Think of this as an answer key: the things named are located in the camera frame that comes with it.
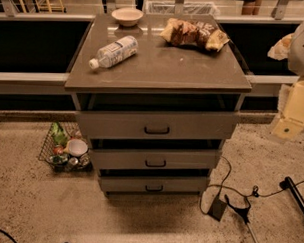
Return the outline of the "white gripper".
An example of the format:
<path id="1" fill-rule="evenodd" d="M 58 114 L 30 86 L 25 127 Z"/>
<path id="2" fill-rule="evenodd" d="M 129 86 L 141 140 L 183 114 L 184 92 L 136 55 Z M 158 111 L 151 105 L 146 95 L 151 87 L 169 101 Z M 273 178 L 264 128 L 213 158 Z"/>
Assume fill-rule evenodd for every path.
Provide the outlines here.
<path id="1" fill-rule="evenodd" d="M 291 42 L 292 33 L 285 35 L 270 48 L 267 56 L 277 61 L 286 59 Z M 270 128 L 272 138 L 289 140 L 304 130 L 304 79 L 299 79 L 292 86 L 281 86 L 277 110 Z"/>

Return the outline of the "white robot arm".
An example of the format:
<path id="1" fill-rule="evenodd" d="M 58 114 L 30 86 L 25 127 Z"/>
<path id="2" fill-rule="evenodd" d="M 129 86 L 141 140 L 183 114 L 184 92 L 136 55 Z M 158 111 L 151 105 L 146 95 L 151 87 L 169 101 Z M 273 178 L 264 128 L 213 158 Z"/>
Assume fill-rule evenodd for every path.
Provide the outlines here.
<path id="1" fill-rule="evenodd" d="M 292 86 L 281 86 L 278 113 L 270 128 L 272 139 L 287 141 L 304 130 L 304 21 L 273 45 L 267 56 L 278 61 L 287 59 L 288 69 L 299 77 Z"/>

